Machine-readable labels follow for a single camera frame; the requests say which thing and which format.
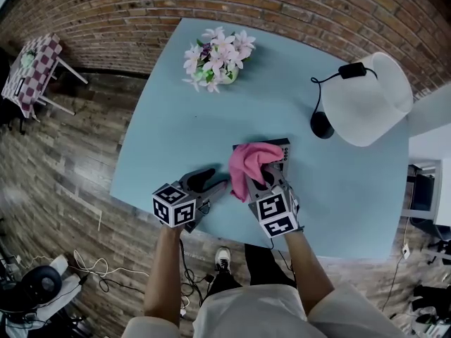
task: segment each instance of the small table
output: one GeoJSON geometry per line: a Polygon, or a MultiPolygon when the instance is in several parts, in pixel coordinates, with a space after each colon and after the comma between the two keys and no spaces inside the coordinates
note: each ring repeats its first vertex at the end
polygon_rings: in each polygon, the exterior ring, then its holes
{"type": "Polygon", "coordinates": [[[56,34],[47,34],[30,40],[24,45],[11,66],[1,95],[18,105],[25,118],[29,118],[30,115],[34,116],[34,103],[41,103],[43,105],[50,103],[66,113],[75,114],[73,111],[53,102],[44,95],[50,78],[55,78],[53,73],[59,63],[87,84],[84,77],[74,71],[59,57],[62,50],[59,41],[60,39],[56,34]],[[29,51],[35,52],[35,59],[30,66],[23,67],[20,60],[29,51]]]}
{"type": "MultiPolygon", "coordinates": [[[[298,220],[316,254],[387,258],[400,219],[408,166],[403,120],[366,148],[334,134],[317,138],[309,119],[318,99],[310,77],[324,79],[344,62],[315,48],[260,30],[182,19],[141,94],[128,128],[111,195],[152,212],[152,192],[190,171],[228,172],[232,145],[287,137],[288,180],[299,196],[298,220]],[[206,28],[256,37],[257,49],[238,79],[220,94],[183,82],[184,51],[206,28]]],[[[198,229],[217,237],[271,246],[247,204],[227,194],[198,229]]],[[[275,249],[287,250],[283,237],[275,249]]]]}
{"type": "Polygon", "coordinates": [[[411,161],[411,163],[427,165],[427,168],[422,168],[417,174],[434,176],[431,209],[429,211],[402,209],[402,216],[430,219],[436,225],[451,227],[451,159],[411,161]]]}

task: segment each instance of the wire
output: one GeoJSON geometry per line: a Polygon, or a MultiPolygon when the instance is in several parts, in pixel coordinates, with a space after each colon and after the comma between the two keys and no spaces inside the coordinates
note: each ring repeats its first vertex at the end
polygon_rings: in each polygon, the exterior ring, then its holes
{"type": "Polygon", "coordinates": [[[187,296],[182,296],[182,298],[185,298],[188,301],[188,304],[185,304],[185,302],[182,299],[183,309],[186,309],[186,307],[188,307],[191,304],[190,299],[187,296]]]}
{"type": "Polygon", "coordinates": [[[47,259],[49,262],[53,262],[53,261],[54,261],[54,259],[48,258],[48,257],[46,257],[46,256],[35,256],[35,257],[31,260],[30,264],[28,264],[27,266],[25,266],[25,265],[22,264],[22,262],[19,263],[19,260],[17,259],[16,256],[13,256],[13,257],[14,257],[14,259],[16,260],[16,262],[17,262],[19,265],[21,265],[22,268],[24,268],[24,269],[30,268],[30,267],[33,265],[33,263],[36,261],[36,259],[47,259]]]}
{"type": "Polygon", "coordinates": [[[103,292],[105,292],[105,293],[108,293],[108,292],[110,291],[110,286],[108,285],[108,282],[117,284],[119,287],[126,288],[126,289],[130,289],[130,290],[135,290],[136,292],[139,292],[139,293],[141,293],[141,294],[144,294],[144,292],[143,292],[141,289],[134,288],[134,287],[131,287],[131,286],[129,286],[129,285],[125,285],[125,284],[119,283],[119,282],[117,282],[117,281],[115,281],[115,280],[112,280],[112,279],[100,277],[99,287],[100,287],[100,289],[101,289],[103,292]]]}
{"type": "Polygon", "coordinates": [[[311,82],[314,82],[315,84],[318,84],[318,87],[319,87],[318,102],[316,103],[316,107],[315,107],[315,110],[314,110],[314,112],[313,112],[312,115],[314,115],[314,114],[316,113],[316,110],[318,110],[319,102],[320,102],[320,100],[321,100],[321,84],[322,84],[323,82],[326,82],[326,81],[332,79],[333,77],[336,77],[336,76],[339,76],[339,75],[340,75],[340,73],[336,73],[336,74],[334,74],[334,75],[332,75],[332,76],[330,76],[330,77],[328,77],[327,79],[324,79],[324,80],[318,80],[318,79],[316,79],[315,77],[311,77],[311,78],[310,78],[310,81],[311,81],[311,82]]]}
{"type": "Polygon", "coordinates": [[[97,259],[96,263],[94,263],[94,265],[91,268],[87,268],[87,266],[85,264],[85,261],[83,260],[82,256],[80,255],[80,253],[78,252],[77,249],[73,251],[73,258],[75,259],[75,262],[77,263],[78,268],[71,266],[72,268],[74,268],[76,270],[79,270],[80,272],[95,273],[98,276],[100,276],[101,278],[106,277],[108,274],[117,272],[118,270],[124,270],[125,272],[129,272],[129,273],[143,274],[146,277],[149,277],[149,274],[147,274],[146,272],[142,272],[141,270],[130,270],[130,269],[123,268],[123,267],[119,267],[119,268],[116,268],[116,269],[114,269],[112,271],[109,271],[108,262],[106,261],[105,258],[97,259]],[[105,265],[105,271],[104,272],[98,272],[98,271],[94,270],[96,268],[96,265],[98,263],[100,263],[100,262],[102,262],[105,265]]]}
{"type": "Polygon", "coordinates": [[[410,218],[407,217],[406,228],[404,228],[404,238],[402,239],[402,247],[401,247],[401,249],[403,249],[404,245],[406,245],[406,233],[407,233],[407,227],[409,226],[409,220],[410,220],[410,218]]]}
{"type": "Polygon", "coordinates": [[[283,262],[284,262],[285,265],[287,266],[287,269],[288,269],[289,271],[291,271],[291,272],[294,274],[295,272],[293,271],[293,265],[291,265],[291,268],[290,268],[290,267],[288,266],[287,261],[285,260],[285,258],[283,258],[282,253],[281,253],[280,251],[278,251],[278,252],[279,252],[280,256],[282,257],[283,262]]]}
{"type": "Polygon", "coordinates": [[[391,295],[392,295],[393,285],[395,285],[395,279],[396,279],[397,269],[398,269],[398,267],[400,266],[401,260],[402,260],[403,258],[404,258],[404,256],[401,256],[401,258],[400,258],[399,261],[397,262],[396,269],[395,269],[395,275],[393,276],[392,286],[390,287],[390,291],[388,292],[387,300],[386,300],[385,303],[383,304],[382,311],[385,309],[385,306],[387,305],[388,300],[390,299],[390,297],[391,297],[391,295]]]}
{"type": "Polygon", "coordinates": [[[60,295],[58,298],[54,299],[53,301],[50,301],[49,303],[44,304],[43,306],[42,306],[42,305],[39,305],[38,308],[44,308],[44,307],[47,307],[47,306],[49,306],[50,304],[52,304],[53,302],[55,302],[55,301],[57,301],[58,299],[60,299],[61,297],[67,296],[68,294],[72,293],[74,290],[76,290],[78,287],[81,287],[81,286],[86,282],[88,275],[82,277],[82,279],[80,279],[80,281],[78,282],[78,284],[76,285],[76,287],[74,287],[74,289],[72,289],[71,291],[69,291],[69,292],[67,292],[67,293],[65,293],[65,294],[60,295]]]}
{"type": "MultiPolygon", "coordinates": [[[[374,74],[374,76],[376,77],[376,79],[378,78],[378,75],[376,74],[376,72],[373,69],[365,68],[365,70],[371,71],[374,74]]],[[[314,82],[315,84],[318,84],[318,88],[319,88],[318,102],[316,103],[315,110],[314,110],[314,112],[313,112],[313,114],[311,116],[313,116],[316,113],[316,111],[318,110],[319,102],[321,101],[321,84],[323,82],[326,82],[326,81],[332,79],[333,77],[336,77],[336,76],[339,76],[339,75],[340,75],[340,73],[336,73],[336,74],[331,75],[330,77],[328,77],[327,79],[324,79],[324,80],[318,80],[315,77],[311,77],[310,78],[310,81],[314,82]]]]}
{"type": "MultiPolygon", "coordinates": [[[[183,246],[183,242],[180,239],[180,251],[182,252],[182,262],[183,262],[183,267],[185,269],[184,272],[184,276],[187,279],[188,283],[182,283],[182,287],[183,286],[188,286],[191,290],[189,293],[182,293],[182,296],[184,296],[185,298],[188,299],[189,296],[192,296],[195,292],[199,295],[199,307],[202,306],[202,304],[204,303],[204,297],[202,296],[202,293],[200,291],[199,286],[197,285],[197,283],[200,283],[204,280],[206,280],[207,275],[202,278],[201,280],[195,281],[195,275],[194,272],[189,269],[186,265],[186,261],[185,261],[185,247],[183,246]]],[[[209,286],[207,288],[207,294],[208,291],[210,289],[210,282],[209,282],[209,286]]]]}

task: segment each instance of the pink flower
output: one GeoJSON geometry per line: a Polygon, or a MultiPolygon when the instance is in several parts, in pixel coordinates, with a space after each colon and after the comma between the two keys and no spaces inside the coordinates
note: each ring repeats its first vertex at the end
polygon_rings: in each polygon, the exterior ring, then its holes
{"type": "Polygon", "coordinates": [[[206,32],[204,34],[202,34],[203,37],[209,37],[210,39],[215,39],[218,37],[218,34],[220,32],[224,31],[224,29],[222,26],[220,26],[220,27],[217,27],[215,30],[205,29],[205,31],[206,32]]]}
{"type": "Polygon", "coordinates": [[[246,47],[245,48],[240,47],[238,49],[238,51],[239,51],[239,54],[240,54],[240,60],[244,60],[246,58],[249,58],[251,56],[251,53],[252,53],[252,49],[251,48],[246,48],[246,47]]]}
{"type": "Polygon", "coordinates": [[[183,67],[186,69],[186,73],[191,75],[194,74],[196,72],[197,69],[197,60],[200,57],[200,47],[199,45],[193,46],[191,44],[191,49],[185,51],[185,58],[187,58],[188,60],[185,61],[185,63],[183,64],[183,67]]]}
{"type": "Polygon", "coordinates": [[[190,83],[196,89],[196,91],[199,92],[200,77],[191,75],[191,79],[182,79],[182,81],[190,83]]]}
{"type": "Polygon", "coordinates": [[[255,45],[253,45],[254,41],[255,38],[248,37],[247,33],[243,30],[240,34],[235,34],[235,41],[233,42],[233,45],[235,45],[236,48],[240,49],[255,49],[255,45]]]}
{"type": "Polygon", "coordinates": [[[213,80],[210,81],[210,82],[206,82],[205,80],[204,80],[204,81],[201,81],[201,82],[199,83],[199,85],[201,85],[201,86],[203,86],[203,87],[206,87],[206,89],[207,89],[209,92],[211,92],[211,93],[212,93],[212,92],[217,92],[217,93],[219,93],[218,83],[219,83],[218,80],[213,79],[213,80]]]}
{"type": "Polygon", "coordinates": [[[212,39],[211,43],[218,46],[218,51],[230,51],[233,50],[233,41],[235,40],[235,36],[231,35],[226,37],[224,33],[221,31],[218,33],[218,37],[216,39],[212,39]]]}
{"type": "Polygon", "coordinates": [[[232,50],[229,51],[227,53],[227,69],[228,71],[232,71],[235,66],[239,67],[240,69],[243,69],[243,64],[242,64],[242,58],[240,56],[240,52],[236,51],[236,50],[232,50]]]}
{"type": "Polygon", "coordinates": [[[210,51],[210,61],[207,61],[202,68],[204,71],[213,70],[214,75],[219,76],[219,69],[222,68],[225,62],[225,57],[222,52],[212,49],[210,51]]]}

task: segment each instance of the white shirt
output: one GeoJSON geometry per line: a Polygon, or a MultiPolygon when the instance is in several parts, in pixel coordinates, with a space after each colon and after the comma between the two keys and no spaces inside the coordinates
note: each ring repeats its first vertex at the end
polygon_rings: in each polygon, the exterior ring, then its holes
{"type": "MultiPolygon", "coordinates": [[[[280,284],[229,289],[207,298],[194,338],[405,338],[352,285],[320,301],[306,318],[297,290],[280,284]]],[[[178,338],[177,326],[152,317],[133,318],[123,338],[178,338]]]]}

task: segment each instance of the person's arm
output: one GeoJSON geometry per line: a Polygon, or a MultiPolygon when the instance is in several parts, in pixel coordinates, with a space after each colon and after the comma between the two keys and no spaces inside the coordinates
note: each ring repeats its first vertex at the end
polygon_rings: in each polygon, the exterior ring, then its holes
{"type": "Polygon", "coordinates": [[[287,233],[285,240],[296,275],[297,290],[308,315],[334,288],[303,233],[287,233]]]}
{"type": "Polygon", "coordinates": [[[304,234],[287,233],[285,238],[297,290],[313,326],[329,338],[405,338],[402,331],[352,285],[333,287],[304,234]]]}
{"type": "Polygon", "coordinates": [[[179,326],[180,234],[183,227],[164,225],[156,245],[154,263],[144,295],[144,315],[179,326]]]}

